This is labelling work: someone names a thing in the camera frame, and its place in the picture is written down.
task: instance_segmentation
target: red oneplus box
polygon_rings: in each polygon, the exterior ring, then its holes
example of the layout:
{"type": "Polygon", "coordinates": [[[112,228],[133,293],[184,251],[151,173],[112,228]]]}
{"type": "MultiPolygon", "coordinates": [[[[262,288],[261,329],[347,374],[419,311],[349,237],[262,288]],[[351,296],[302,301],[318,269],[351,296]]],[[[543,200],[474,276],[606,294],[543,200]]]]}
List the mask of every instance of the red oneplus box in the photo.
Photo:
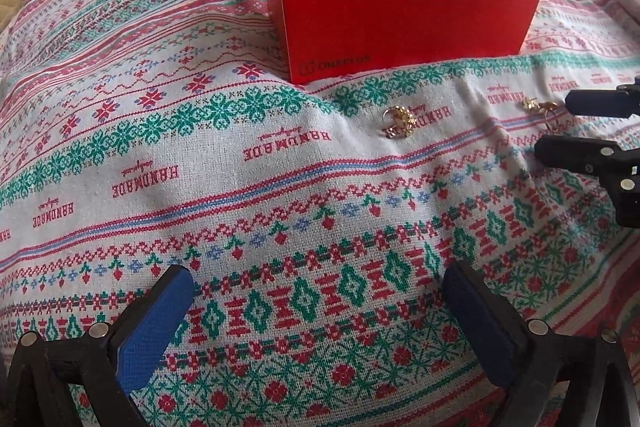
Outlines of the red oneplus box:
{"type": "Polygon", "coordinates": [[[520,51],[539,0],[267,0],[293,84],[520,51]]]}

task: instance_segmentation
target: silver screw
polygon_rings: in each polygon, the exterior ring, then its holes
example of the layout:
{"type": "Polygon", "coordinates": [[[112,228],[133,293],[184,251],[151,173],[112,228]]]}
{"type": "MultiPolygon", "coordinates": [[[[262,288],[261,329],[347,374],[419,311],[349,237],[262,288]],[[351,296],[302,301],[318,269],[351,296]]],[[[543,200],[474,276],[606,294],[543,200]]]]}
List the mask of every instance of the silver screw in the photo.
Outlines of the silver screw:
{"type": "Polygon", "coordinates": [[[34,333],[33,331],[27,331],[21,338],[20,338],[20,343],[24,346],[24,347],[29,347],[31,346],[31,344],[34,344],[35,341],[38,340],[38,335],[37,333],[34,333]]]}
{"type": "Polygon", "coordinates": [[[549,326],[545,321],[533,319],[532,321],[529,321],[529,331],[534,335],[544,337],[549,332],[549,326]]]}
{"type": "Polygon", "coordinates": [[[618,341],[618,335],[614,330],[603,330],[600,336],[609,344],[615,344],[618,341]]]}
{"type": "Polygon", "coordinates": [[[89,328],[89,336],[94,339],[100,339],[109,333],[109,325],[106,322],[96,322],[89,328]]]}
{"type": "Polygon", "coordinates": [[[634,187],[636,186],[636,184],[634,183],[633,180],[630,180],[629,178],[625,178],[624,180],[622,180],[620,182],[620,186],[624,189],[624,190],[633,190],[634,187]]]}

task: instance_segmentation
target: open box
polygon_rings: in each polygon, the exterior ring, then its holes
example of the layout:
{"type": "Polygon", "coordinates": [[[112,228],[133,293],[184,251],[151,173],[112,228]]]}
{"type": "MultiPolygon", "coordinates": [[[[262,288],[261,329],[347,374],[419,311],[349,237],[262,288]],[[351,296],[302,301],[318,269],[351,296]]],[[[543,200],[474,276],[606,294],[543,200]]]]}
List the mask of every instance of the open box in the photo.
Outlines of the open box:
{"type": "Polygon", "coordinates": [[[517,54],[539,0],[267,0],[293,84],[517,54]]]}

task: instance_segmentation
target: quilted blanket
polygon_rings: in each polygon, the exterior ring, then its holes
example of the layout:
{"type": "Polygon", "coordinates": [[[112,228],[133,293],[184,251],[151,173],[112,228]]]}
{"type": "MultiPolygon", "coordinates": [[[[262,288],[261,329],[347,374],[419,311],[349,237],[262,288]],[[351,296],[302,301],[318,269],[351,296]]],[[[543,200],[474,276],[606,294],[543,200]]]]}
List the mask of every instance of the quilted blanket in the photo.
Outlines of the quilted blanket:
{"type": "MultiPolygon", "coordinates": [[[[616,0],[541,0],[517,56],[293,87],[266,0],[29,0],[0,56],[4,361],[183,264],[193,306],[133,395],[151,425],[486,425],[501,395],[439,292],[466,259],[525,317],[615,328],[640,382],[640,233],[537,165],[520,103],[631,82],[639,52],[616,0]]],[[[638,118],[560,125],[640,146],[638,118]]]]}

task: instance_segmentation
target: bed sheet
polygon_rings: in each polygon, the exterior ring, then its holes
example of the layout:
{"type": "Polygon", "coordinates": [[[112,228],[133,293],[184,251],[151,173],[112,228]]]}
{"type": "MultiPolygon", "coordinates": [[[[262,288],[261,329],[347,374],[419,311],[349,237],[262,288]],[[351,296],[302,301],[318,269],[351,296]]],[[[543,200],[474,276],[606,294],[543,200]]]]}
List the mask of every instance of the bed sheet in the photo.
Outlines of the bed sheet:
{"type": "MultiPolygon", "coordinates": [[[[196,298],[134,393],[151,425],[486,425],[500,394],[438,291],[466,259],[525,317],[616,328],[640,381],[639,232],[536,165],[520,104],[631,82],[639,38],[616,0],[541,0],[517,56],[293,87],[266,0],[29,0],[0,56],[6,363],[177,263],[196,298]],[[396,104],[405,140],[380,132],[396,104]]],[[[640,146],[638,118],[560,118],[640,146]]]]}

